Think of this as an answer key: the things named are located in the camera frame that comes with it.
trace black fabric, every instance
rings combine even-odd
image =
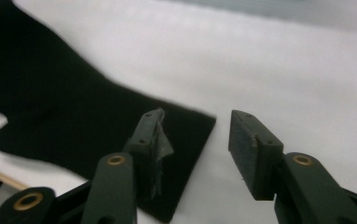
[[[163,108],[175,150],[163,163],[163,196],[139,206],[171,220],[214,118],[112,83],[57,35],[0,1],[0,150],[49,161],[91,179],[98,160],[121,151],[141,115]]]

